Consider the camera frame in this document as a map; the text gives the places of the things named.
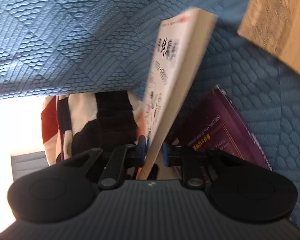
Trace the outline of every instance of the book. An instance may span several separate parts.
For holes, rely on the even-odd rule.
[[[226,92],[214,87],[176,132],[173,144],[204,152],[217,148],[272,170],[256,136]]]
[[[161,22],[143,99],[147,154],[137,179],[147,179],[192,85],[215,23],[215,15],[198,8]]]
[[[300,75],[300,0],[250,0],[238,34]]]

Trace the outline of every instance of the wooden board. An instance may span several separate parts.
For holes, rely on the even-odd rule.
[[[238,34],[300,74],[300,0],[250,0]]]

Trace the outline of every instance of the purple book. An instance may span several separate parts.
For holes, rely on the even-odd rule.
[[[226,93],[214,87],[175,134],[175,143],[196,151],[215,147],[272,170],[247,123]]]

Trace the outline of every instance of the blue quilted fabric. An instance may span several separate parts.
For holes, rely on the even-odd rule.
[[[300,77],[238,37],[249,0],[0,0],[0,99],[87,91],[144,92],[159,23],[196,6],[218,16],[206,55],[175,122],[220,84],[274,170],[298,188]]]

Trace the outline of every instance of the black fabric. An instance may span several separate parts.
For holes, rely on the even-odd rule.
[[[137,125],[127,91],[95,93],[97,119],[89,121],[72,140],[72,155],[91,148],[105,151],[124,144],[132,144],[137,138]]]
[[[72,130],[68,99],[67,97],[58,101],[58,124],[61,134],[64,134],[65,131]]]
[[[137,138],[137,124],[127,91],[95,93],[97,120],[101,128],[102,148],[113,151],[123,144],[132,144]]]
[[[92,148],[101,148],[101,129],[98,119],[89,121],[76,133],[71,144],[71,154],[75,156]]]
[[[155,163],[149,173],[147,180],[156,180],[159,172],[159,166]]]
[[[61,162],[61,153],[59,153],[58,157],[56,158],[56,163]]]

